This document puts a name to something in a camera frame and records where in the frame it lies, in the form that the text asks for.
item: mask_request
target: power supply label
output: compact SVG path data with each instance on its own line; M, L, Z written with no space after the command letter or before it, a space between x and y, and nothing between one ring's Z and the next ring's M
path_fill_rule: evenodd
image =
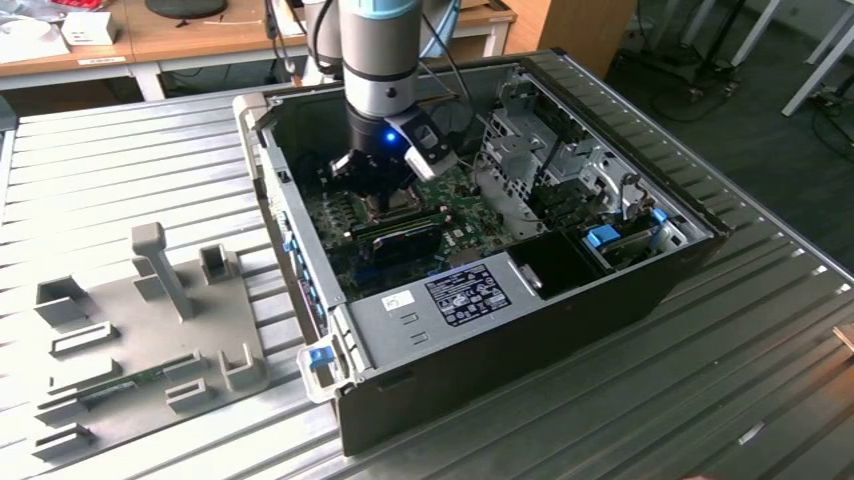
M486 265L478 265L436 282L428 282L427 291L444 315L444 321L452 327L459 327L511 305Z

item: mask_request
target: cable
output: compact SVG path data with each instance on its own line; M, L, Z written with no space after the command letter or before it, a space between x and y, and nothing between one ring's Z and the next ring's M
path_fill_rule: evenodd
M195 77L196 75L199 75L199 72L201 72L201 67L196 68L196 71L192 72L192 73L172 72L172 75L175 75L177 77L191 78L191 77Z
M427 64L424 62L420 62L420 66L424 69L424 71L429 74L429 76L433 78L436 83L439 85L441 85L441 88L444 88L444 90L451 95L453 95L455 97L459 98L459 94L453 90L451 90L451 87L448 87L447 84L441 81L441 78L439 78L439 75L436 75L436 72L433 72L433 70L427 66ZM480 123L483 123L483 126L487 128L487 130L490 130L490 133L492 133L492 135L495 135L495 136L500 136L499 131L490 124L490 122L486 120L486 118L483 118L483 115L480 115L480 113L474 109L474 106L471 104L468 104L466 107L468 108L468 110L471 112L475 113L475 118L480 121Z
M453 56L451 55L451 50L448 49L448 46L444 44L444 41L441 40L441 36L439 35L439 32L436 32L436 29L433 28L432 24L429 23L429 19L427 18L427 15L421 13L421 18L424 19L424 24L427 25L427 28L429 29L429 33L432 34L432 37L436 39L436 43L439 44L439 46L441 47L441 50L444 51L444 56L448 58L448 63L451 64L451 70L453 70L453 75L456 76L456 81L459 82L459 86L463 89L463 95L466 97L466 101L468 102L470 105L472 105L472 111L474 111L474 104L471 103L471 91L468 90L468 84L466 83L466 80L463 79L463 75L459 73L459 67L456 66L456 62L453 61Z
M643 16L640 15L640 0L635 3L635 17L638 17L638 29L640 30L640 38L643 38L643 47L647 50L652 50L650 46L650 39L646 36L646 30L643 30Z
M281 81L293 75L292 63L288 57L288 49L284 45L284 37L281 36L281 29L279 28L279 20L276 20L276 14L272 7L272 0L264 0L264 12L267 20L267 38L272 43L272 54L276 60L281 62ZM281 54L279 54L279 46L276 40L281 43Z
M815 138L822 143L822 145L824 145L827 150L830 150L832 153L835 153L836 156L842 160L844 160L846 162L854 163L854 158L852 158L854 157L854 155L852 155L854 154L854 150L848 151L848 152L844 152L844 151L839 150L836 148L836 146L830 143L830 141L824 138L824 136L819 132L819 130L818 130L818 114L819 113L823 113L823 111L819 108L816 108L815 112L812 113L812 135L815 135Z
M448 59L448 64L451 65L451 70L453 71L453 75L456 76L456 81L459 82L459 86L460 86L460 88L463 90L463 97L466 98L466 103L468 104L468 109L471 110L471 116L468 118L468 123L466 124L466 128L462 130L462 134L463 134L462 137L460 137L460 144L462 144L464 142L466 133L468 133L468 131L471 130L471 126L475 123L475 119L479 120L480 123L483 123L483 125L486 126L487 129L490 129L492 134L498 134L498 131L495 130L495 127L492 127L492 125L490 125L490 122L486 120L486 118L483 118L483 116L478 112L478 109L475 107L474 101L471 99L471 90L468 89L468 84L466 83L466 79L463 78L463 75L462 75L462 73L459 71L459 66L456 65L456 62L453 61L453 56L451 55L451 50L448 49L448 46L445 45L444 40L441 40L441 36L439 35L439 32L436 31L435 27L429 23L429 19L427 18L427 15L423 14L423 13L421 13L421 19L424 20L424 24L427 25L427 29L429 30L429 33L432 34L432 37L436 40L436 43L439 44L439 47L441 48L441 51L444 52L444 56ZM423 61L420 62L420 65L421 65L421 68L429 74L429 76L444 87L444 89L448 92L453 93L453 91L448 88L448 86L444 84L444 82L441 81L439 76L435 74L435 72L429 69L429 67L427 66L427 64Z
M663 112L660 105L658 104L658 101L663 98L664 94L671 93L672 90L664 90L660 91L659 93L654 94L652 97L650 98L650 107L652 108L652 111L655 112L655 114L662 117L666 118L667 120L676 122L676 123L694 123L694 122L699 122L702 119L704 119L708 115L711 115L726 103L727 98L723 97L720 99L720 101L718 103L715 103L704 112L702 112L699 115L690 117L690 118L679 118L679 117L674 117L672 115L667 114Z
M305 31L305 27L303 26L303 22L299 19L299 15L296 15L296 8L293 7L293 0L284 0L284 3L288 6L288 10L291 11L291 16L293 17L293 21L296 22L296 26L299 27L303 35L308 38L308 32Z
M320 37L320 25L323 24L323 20L325 19L325 14L332 7L332 2L335 0L325 0L323 2L323 6L320 7L320 13L317 14L317 21L315 22L315 28L312 30L313 37L311 39L311 55L315 59L315 65L317 67L317 71L324 75L331 75L333 73L332 69L320 65L320 53L317 52L317 38Z
M536 174L534 175L534 185L536 185L538 183L542 182L543 175L546 175L546 170L551 166L551 162L554 161L555 157L558 156L558 152L560 151L563 146L564 146L563 142L559 139L555 140L555 143L551 145L551 151L548 152L548 156L546 157L546 161L539 166L539 170L536 170Z
M220 82L224 82L225 79L228 78L228 75L231 74L231 66L232 66L232 64L229 63L228 66L225 67L225 73L223 73L223 78L221 78Z

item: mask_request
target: aluminum table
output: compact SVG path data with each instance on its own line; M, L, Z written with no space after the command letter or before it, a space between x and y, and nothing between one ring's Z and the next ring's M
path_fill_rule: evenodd
M333 412L307 400L293 362L301 339L249 195L235 93L29 117L5 135L0 163L5 478L45 470L25 440L26 315L16 312L26 309L28 285L6 273L20 265L51 274L79 265L84 283L132 274L128 262L104 264L109 244L80 231L123 228L143 216L165 217L167 234L184 239L171 255L212 241L240 252L272 387L49 478L851 475L854 368L831 333L854 318L850 275L576 64L551 52L532 58L736 227L650 317L440 421L344 458ZM56 235L68 239L63 246L49 241ZM41 245L51 261L28 245Z

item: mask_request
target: black cable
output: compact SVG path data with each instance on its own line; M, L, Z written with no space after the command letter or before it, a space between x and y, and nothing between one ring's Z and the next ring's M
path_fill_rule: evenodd
M652 108L652 111L658 114L658 116L660 116L662 118L666 118L667 120L676 122L676 123L694 123L694 122L699 122L702 119L704 119L708 115L711 115L715 110L718 110L723 104L726 103L726 98L720 99L720 101L718 103L715 103L704 112L702 112L699 115L695 115L694 117L690 118L679 118L679 117L674 117L672 115L664 113L662 111L660 106L658 105L658 101L660 100L660 98L664 96L664 94L671 93L671 90L664 90L663 92L659 92L658 94L652 95L652 98L650 99L650 107Z
M303 22L299 20L299 15L296 15L296 8L293 7L293 0L284 0L284 3L288 6L288 10L291 11L291 16L293 17L293 21L296 22L296 26L299 27L303 35L308 37L308 32L305 31L305 27L303 26Z
M223 73L223 78L220 82L224 82L228 79L228 75L231 74L231 66L232 64L229 63L228 66L225 67L225 73Z
M735 0L732 2L732 6L723 17L723 21L720 22L720 26L718 27L718 32L715 33L715 39L711 43L711 48L708 52L706 52L706 59L696 69L694 82L696 82L707 72L714 72L714 63L718 59L718 54L720 53L720 49L723 48L723 42L726 41L726 37L730 36L730 32L732 31L732 26L735 25L735 20L738 20L738 15L742 12L744 5L747 4L747 0Z
M448 63L451 64L451 70L453 70L456 81L459 82L459 86L463 89L463 95L466 96L466 101L468 102L468 104L471 104L471 91L468 90L468 84L463 79L463 75L459 73L459 67L456 66L456 62L453 61L451 50L448 49L448 46L444 44L444 41L439 36L439 32L436 31L432 24L429 23L429 19L427 18L427 15L423 13L421 13L421 18L424 19L424 23L427 24L427 28L429 29L429 33L432 34L432 37L435 38L436 43L439 44L439 46L441 47L441 50L444 51L444 56L448 58Z
M272 0L264 0L264 13L267 23L267 38L272 43L272 54L276 60L281 62L281 81L289 76L291 69L288 64L291 59L288 58L288 49L284 46L284 38L281 37L281 29L279 28L279 21L276 20L276 14L272 7ZM279 54L279 46L276 40L281 42L281 54Z
M643 30L643 16L640 15L640 0L635 3L635 17L638 17L638 29L640 30L640 38L643 38L643 47L647 50L652 50L650 46L650 39L646 36L646 30Z
M180 88L189 89L189 90L195 91L196 93L209 93L209 90L207 90L204 88L200 88L199 86L196 86L192 83L187 82L187 80L184 80L180 77L175 77L172 75L172 80L175 81L176 84L181 84L183 85L183 87L180 87Z
M842 128L842 126L836 123L836 121L834 120L834 117L827 114L827 111L823 108L820 109L820 112L822 112L822 115L824 117L824 120L827 120L827 122L830 123L832 128L836 130L839 135L842 135L844 137L844 139L847 140L848 144L854 145L854 138L851 137L848 132L844 131L844 128Z
M839 84L839 88L836 88L836 93L835 93L836 97L843 99L844 95L848 93L848 90L851 89L851 86L854 86L854 73Z
M441 88L444 88L444 90L453 95L456 98L459 98L459 94L451 90L451 87L448 87L445 85L445 83L441 81L441 78L439 78L439 75L436 75L436 72L433 72L433 70L429 68L429 66L424 63L424 62L419 62L421 68L424 69L424 71L427 72L427 74L433 78L433 80L436 81L436 83L439 85L441 85ZM478 112L474 108L474 106L471 104L464 105L466 108L468 108L470 112L474 112L475 118L480 121L480 123L483 123L483 126L490 130L490 132L492 133L492 135L495 135L496 137L500 137L500 133L499 131L495 129L495 127L490 124L490 122L487 121L486 118L483 118L483 115L480 115L480 112Z
M312 30L313 37L311 39L311 54L315 59L315 65L317 67L317 71L324 75L332 74L332 69L320 65L320 54L317 52L317 38L320 37L320 25L323 25L323 20L325 19L325 14L332 7L332 2L335 0L325 0L323 2L323 6L320 7L320 13L317 13L317 21L315 22L315 28Z
M546 157L546 161L539 166L539 170L536 170L536 174L534 175L534 185L540 183L542 177L546 174L546 170L551 166L551 162L554 162L555 157L558 156L558 152L563 148L563 142L560 139L555 139L555 143L551 145L551 150L548 151L548 156Z
M199 72L201 72L201 67L196 68L196 71L192 72L192 73L172 72L172 75L175 75L177 77L191 78L191 77L195 77L196 75L199 75Z
M822 111L820 108L816 108L815 112L812 113L812 135L815 136L818 141L822 143L822 145L824 145L827 150L830 150L832 153L835 153L836 156L842 160L844 160L846 162L854 163L854 149L851 149L851 151L848 151L848 152L844 152L844 151L839 150L836 148L836 146L830 143L830 141L824 138L824 136L819 132L819 130L818 130L818 115L819 115L819 113L823 113L823 111Z

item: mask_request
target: white sticker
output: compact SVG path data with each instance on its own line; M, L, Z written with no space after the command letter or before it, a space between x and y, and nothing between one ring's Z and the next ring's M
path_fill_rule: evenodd
M383 306L387 312L391 312L396 308L405 307L412 303L415 303L415 297L412 297L412 292L408 290L383 297Z
M87 58L85 60L77 60L79 65L100 65L103 63L124 63L127 59L124 57L103 57L103 58Z

